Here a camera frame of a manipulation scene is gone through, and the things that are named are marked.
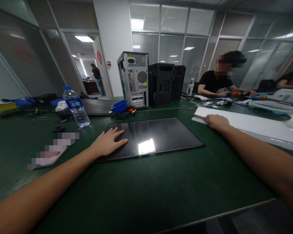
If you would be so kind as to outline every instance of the plastic bottle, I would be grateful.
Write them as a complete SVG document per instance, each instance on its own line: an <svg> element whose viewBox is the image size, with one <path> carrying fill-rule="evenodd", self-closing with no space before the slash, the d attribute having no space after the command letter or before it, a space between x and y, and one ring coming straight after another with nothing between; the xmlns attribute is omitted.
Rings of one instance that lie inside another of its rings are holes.
<svg viewBox="0 0 293 234"><path fill-rule="evenodd" d="M191 78L191 81L189 82L188 89L187 89L187 95L188 96L192 95L193 86L194 86L194 78Z"/></svg>
<svg viewBox="0 0 293 234"><path fill-rule="evenodd" d="M72 87L63 87L63 98L66 101L68 108L73 113L75 121L79 127L88 126L90 124L89 117L85 112L84 106L80 100L79 95L72 90Z"/></svg>

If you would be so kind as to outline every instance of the ceiling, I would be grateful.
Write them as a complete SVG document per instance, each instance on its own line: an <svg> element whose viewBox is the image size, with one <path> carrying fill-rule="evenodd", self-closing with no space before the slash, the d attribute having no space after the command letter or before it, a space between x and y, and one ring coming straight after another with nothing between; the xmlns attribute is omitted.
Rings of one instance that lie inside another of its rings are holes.
<svg viewBox="0 0 293 234"><path fill-rule="evenodd" d="M74 57L75 59L95 60L92 42L82 42L78 40L75 36L89 36L92 40L95 40L98 34L64 32L64 35L69 50L73 55L76 55L76 57Z"/></svg>
<svg viewBox="0 0 293 234"><path fill-rule="evenodd" d="M131 2L293 16L293 0L133 0Z"/></svg>

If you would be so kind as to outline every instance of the black hair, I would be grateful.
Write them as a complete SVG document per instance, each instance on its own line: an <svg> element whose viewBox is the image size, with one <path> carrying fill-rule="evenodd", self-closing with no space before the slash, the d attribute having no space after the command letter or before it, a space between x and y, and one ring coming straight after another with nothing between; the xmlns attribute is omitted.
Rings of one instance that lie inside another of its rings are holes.
<svg viewBox="0 0 293 234"><path fill-rule="evenodd" d="M241 64L246 63L247 59L240 51L230 51L221 56L221 63L230 63L232 67L240 67Z"/></svg>

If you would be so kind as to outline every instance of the hand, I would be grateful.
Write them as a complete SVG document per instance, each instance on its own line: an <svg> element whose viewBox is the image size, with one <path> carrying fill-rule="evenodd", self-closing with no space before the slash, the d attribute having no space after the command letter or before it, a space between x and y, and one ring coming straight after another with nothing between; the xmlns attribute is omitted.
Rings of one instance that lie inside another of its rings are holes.
<svg viewBox="0 0 293 234"><path fill-rule="evenodd" d="M207 115L203 120L208 124L208 126L217 131L230 127L230 123L227 118L221 115Z"/></svg>
<svg viewBox="0 0 293 234"><path fill-rule="evenodd" d="M127 143L128 139L122 139L118 142L115 142L115 138L122 134L125 130L117 131L115 129L110 129L106 133L102 132L101 135L91 144L87 149L90 152L95 153L97 157L106 156L112 153L114 150L120 146Z"/></svg>
<svg viewBox="0 0 293 234"><path fill-rule="evenodd" d="M250 93L250 96L257 96L257 93L254 90L246 90L243 94Z"/></svg>
<svg viewBox="0 0 293 234"><path fill-rule="evenodd" d="M230 92L217 93L217 97L218 97L218 98L225 97L225 96L227 95L227 93L230 93Z"/></svg>

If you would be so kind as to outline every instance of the red sign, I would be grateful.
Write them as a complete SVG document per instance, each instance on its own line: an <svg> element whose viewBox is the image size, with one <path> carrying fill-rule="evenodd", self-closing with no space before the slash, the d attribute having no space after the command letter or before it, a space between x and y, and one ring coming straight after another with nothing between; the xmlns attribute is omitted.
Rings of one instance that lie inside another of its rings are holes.
<svg viewBox="0 0 293 234"><path fill-rule="evenodd" d="M101 57L99 50L97 50L97 58L98 58L100 64L102 65L102 57Z"/></svg>

